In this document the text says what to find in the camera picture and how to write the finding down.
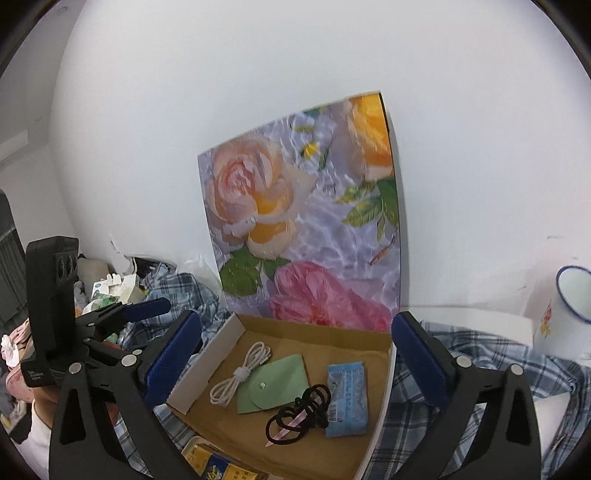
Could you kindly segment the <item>person's left hand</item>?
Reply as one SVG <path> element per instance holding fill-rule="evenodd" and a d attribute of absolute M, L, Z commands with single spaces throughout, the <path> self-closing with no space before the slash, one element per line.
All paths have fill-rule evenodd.
<path fill-rule="evenodd" d="M 60 389 L 56 386 L 48 386 L 34 388 L 32 392 L 34 395 L 33 408 L 36 415 L 51 429 L 59 402 Z"/>

